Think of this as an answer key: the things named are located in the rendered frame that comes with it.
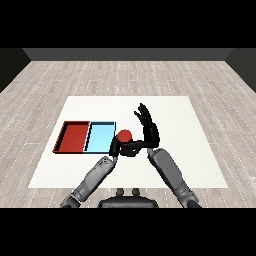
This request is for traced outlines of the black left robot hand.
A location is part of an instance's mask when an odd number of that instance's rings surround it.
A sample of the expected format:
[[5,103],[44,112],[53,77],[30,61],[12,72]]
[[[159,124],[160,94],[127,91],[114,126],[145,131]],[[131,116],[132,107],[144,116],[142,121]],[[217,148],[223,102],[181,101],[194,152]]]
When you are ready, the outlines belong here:
[[131,149],[127,142],[121,143],[117,137],[112,139],[109,149],[109,155],[113,157],[118,157],[119,155],[135,157],[139,152],[139,149]]

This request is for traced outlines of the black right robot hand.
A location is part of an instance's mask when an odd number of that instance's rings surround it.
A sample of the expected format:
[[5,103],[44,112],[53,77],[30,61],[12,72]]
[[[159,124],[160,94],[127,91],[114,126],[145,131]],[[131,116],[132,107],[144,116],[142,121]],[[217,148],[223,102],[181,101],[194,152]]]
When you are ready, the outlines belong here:
[[140,148],[157,148],[160,143],[159,131],[156,124],[152,121],[151,114],[147,107],[144,104],[140,104],[138,111],[134,112],[134,114],[138,117],[143,126],[144,140],[123,143],[123,146],[132,150]]

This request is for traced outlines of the red can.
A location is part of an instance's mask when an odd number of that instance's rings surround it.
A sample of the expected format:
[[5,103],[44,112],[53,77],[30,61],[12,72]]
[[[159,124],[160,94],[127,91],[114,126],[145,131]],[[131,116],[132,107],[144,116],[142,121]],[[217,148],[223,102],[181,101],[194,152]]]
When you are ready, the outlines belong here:
[[120,145],[120,154],[129,156],[132,151],[128,147],[124,147],[124,144],[132,141],[132,133],[129,130],[123,129],[117,134],[117,139]]

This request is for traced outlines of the light blue shallow open box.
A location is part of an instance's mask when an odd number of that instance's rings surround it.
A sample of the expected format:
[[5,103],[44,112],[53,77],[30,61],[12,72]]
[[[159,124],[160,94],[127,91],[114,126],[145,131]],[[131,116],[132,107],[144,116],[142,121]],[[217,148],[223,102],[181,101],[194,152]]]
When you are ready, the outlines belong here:
[[114,121],[92,121],[84,143],[85,154],[107,154],[113,137],[116,123]]

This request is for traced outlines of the red shallow open box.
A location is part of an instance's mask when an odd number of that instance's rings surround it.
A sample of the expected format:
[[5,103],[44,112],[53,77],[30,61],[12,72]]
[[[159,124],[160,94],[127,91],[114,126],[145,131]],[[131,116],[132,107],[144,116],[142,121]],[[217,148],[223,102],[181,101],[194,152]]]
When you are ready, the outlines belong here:
[[83,154],[89,121],[65,121],[62,125],[53,153]]

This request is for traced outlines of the dark grey robot body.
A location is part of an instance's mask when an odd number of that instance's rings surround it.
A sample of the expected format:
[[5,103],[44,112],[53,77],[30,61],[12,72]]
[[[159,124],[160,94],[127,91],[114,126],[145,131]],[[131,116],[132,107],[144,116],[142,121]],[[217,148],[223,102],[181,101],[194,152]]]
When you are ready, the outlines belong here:
[[124,189],[118,188],[116,195],[101,200],[98,208],[158,208],[158,204],[155,200],[142,197],[138,188],[132,189],[131,196],[125,196]]

